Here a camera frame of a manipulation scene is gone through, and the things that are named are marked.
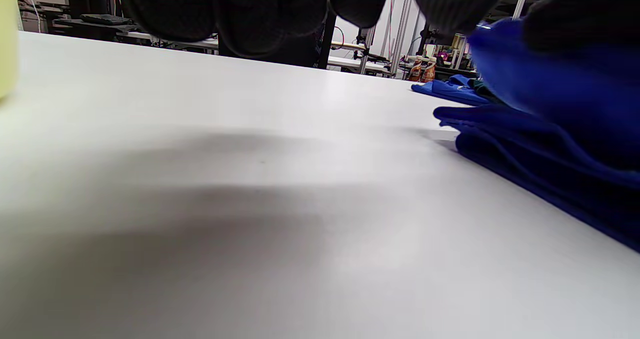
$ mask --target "blue garment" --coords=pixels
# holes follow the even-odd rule
[[[640,172],[607,166],[558,125],[501,105],[435,109],[458,152],[640,252]]]
[[[521,20],[477,29],[468,42],[485,84],[507,105],[559,125],[599,161],[640,170],[640,48],[534,52]]]
[[[469,78],[460,74],[452,75],[448,81],[434,80],[426,84],[413,84],[414,92],[461,104],[477,106],[489,104],[489,100],[477,95],[469,85]]]

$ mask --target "white table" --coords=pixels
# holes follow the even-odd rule
[[[602,339],[640,256],[446,148],[406,82],[20,34],[0,338]]]
[[[119,37],[129,37],[129,38],[135,38],[135,39],[145,39],[148,41],[160,41],[161,39],[156,38],[155,36],[149,34],[149,33],[140,33],[139,31],[130,31],[128,33],[117,33],[117,36]],[[171,41],[171,43],[176,43],[179,45],[186,45],[189,47],[195,47],[195,48],[205,48],[205,49],[215,49],[217,50],[218,47],[220,46],[220,43],[218,42],[218,39],[214,39],[214,38],[207,38],[205,40],[201,40],[199,42],[176,42],[176,41]]]
[[[135,38],[135,39],[144,39],[144,40],[148,40],[148,41],[159,41],[160,39],[155,38],[155,36],[148,34],[148,33],[140,33],[138,31],[130,31],[128,33],[118,33],[117,34],[120,37],[129,37],[129,38]],[[214,38],[208,38],[199,42],[192,42],[192,43],[187,43],[187,42],[172,42],[172,43],[178,43],[181,45],[188,45],[190,47],[196,47],[196,48],[205,48],[205,49],[214,49],[217,50],[219,47],[219,42],[218,39],[214,39]],[[363,45],[360,44],[350,44],[351,47],[350,48],[364,48]],[[361,61],[359,59],[349,59],[349,58],[341,58],[340,56],[329,56],[328,59],[328,65],[330,66],[336,66],[336,67],[341,67],[341,68],[354,68],[354,69],[358,69],[361,65]],[[385,69],[385,67],[383,65],[377,64],[377,63],[366,63],[366,68],[370,71],[375,71],[377,73],[386,73],[387,70]]]
[[[349,59],[341,58],[340,56],[329,56],[327,65],[341,68],[353,68],[358,69],[361,65],[361,59]],[[374,71],[376,73],[388,73],[385,66],[378,63],[368,61],[366,63],[366,70]]]

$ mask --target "dark green fabric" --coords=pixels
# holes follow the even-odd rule
[[[473,91],[493,104],[506,105],[505,102],[500,100],[494,93],[487,88],[487,84],[484,81],[478,79],[469,79],[469,86],[473,88]]]

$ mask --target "cable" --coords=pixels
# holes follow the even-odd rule
[[[36,8],[36,3],[34,2],[34,0],[30,0],[30,1],[31,1],[31,5],[33,6],[33,10],[36,13],[36,18],[38,19],[38,33],[42,33],[40,13],[38,13],[38,8]]]
[[[418,39],[422,39],[422,36],[418,36],[418,38],[413,39],[413,41],[411,41],[411,43],[409,44],[409,50],[406,52],[406,56],[408,57],[409,54],[411,54],[411,47],[413,47],[414,43],[416,42],[416,40]]]
[[[345,32],[340,29],[339,26],[334,26],[334,28],[340,30],[340,33],[342,34],[342,43],[340,44],[340,47],[336,47],[334,50],[342,49],[343,47],[345,47]]]
[[[389,58],[391,58],[391,31],[393,30],[393,27],[391,26],[391,17],[393,17],[394,15],[394,0],[391,0],[389,2],[389,4],[391,5],[391,10],[389,11]]]
[[[393,31],[393,27],[391,26],[391,17],[394,15],[394,0],[389,2],[391,5],[391,9],[389,10],[389,58],[391,58],[391,31]]]

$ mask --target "folded blue fabric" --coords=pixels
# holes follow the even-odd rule
[[[564,129],[501,105],[437,108],[458,152],[640,252],[640,172],[612,168]]]
[[[507,105],[560,125],[599,161],[640,170],[640,48],[534,52],[522,41],[521,20],[480,28],[468,42],[485,84]]]
[[[448,81],[434,80],[422,85],[413,84],[411,89],[423,95],[471,106],[489,104],[489,100],[477,95],[475,90],[469,86],[469,80],[468,77],[456,74],[452,75]]]

